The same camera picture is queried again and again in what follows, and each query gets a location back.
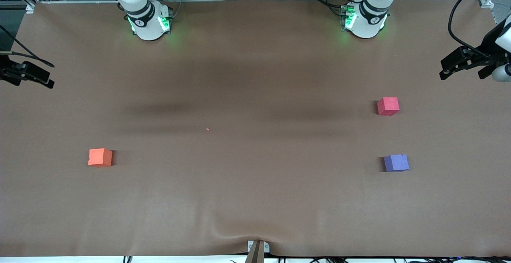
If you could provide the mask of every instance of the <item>brown table surface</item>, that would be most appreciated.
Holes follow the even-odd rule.
[[[184,3],[154,42],[114,4],[37,5],[18,38],[56,85],[0,83],[0,255],[249,239],[288,256],[511,255],[511,85],[440,81],[453,4],[396,1],[362,40],[312,0]],[[493,27],[466,0],[453,29],[477,45]],[[402,110],[376,115],[382,96]],[[99,147],[115,166],[87,166]],[[389,154],[410,170],[383,172]]]

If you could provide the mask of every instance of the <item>robot logo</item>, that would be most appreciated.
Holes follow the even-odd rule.
[[[137,25],[137,26],[139,26],[139,27],[143,27],[143,26],[145,26],[145,23],[144,23],[144,21],[136,20],[136,21],[135,21],[135,25]]]

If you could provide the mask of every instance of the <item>purple cube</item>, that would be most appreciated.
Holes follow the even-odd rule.
[[[406,154],[392,154],[385,157],[385,170],[387,172],[401,172],[409,169]]]

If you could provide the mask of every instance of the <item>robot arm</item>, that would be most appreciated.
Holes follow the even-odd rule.
[[[117,0],[128,14],[131,29],[141,39],[153,41],[170,32],[168,6],[150,0]]]
[[[376,36],[383,28],[383,23],[387,19],[387,12],[393,1],[362,0],[348,4],[349,10],[353,12],[345,23],[345,29],[363,39]]]
[[[488,57],[466,46],[460,46],[440,61],[440,79],[445,80],[453,73],[484,66],[479,78],[493,77],[495,81],[511,81],[511,15],[487,33],[476,49]]]

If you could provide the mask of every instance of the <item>black band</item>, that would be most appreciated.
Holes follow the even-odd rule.
[[[387,13],[371,14],[365,9],[364,5],[360,5],[360,14],[367,20],[367,23],[370,25],[377,25],[387,15]]]
[[[509,29],[511,28],[511,22],[508,23],[503,29],[502,29],[502,32],[500,33],[499,37],[503,36]]]
[[[135,12],[132,12],[130,10],[124,9],[124,11],[127,14],[129,14],[130,16],[138,16],[139,14],[142,14],[143,12],[145,12],[149,8],[150,5],[152,5],[152,3],[150,1],[147,1],[146,6],[144,6],[140,10],[136,10]]]
[[[373,12],[386,12],[390,6],[388,7],[375,7],[371,5],[367,0],[364,0],[363,3],[369,8],[369,10],[372,10]]]
[[[134,18],[133,16],[130,16],[129,19],[131,22],[134,23],[137,27],[147,26],[147,22],[153,18],[155,12],[154,5],[150,3],[150,6],[151,10],[145,16],[141,16],[140,18]]]

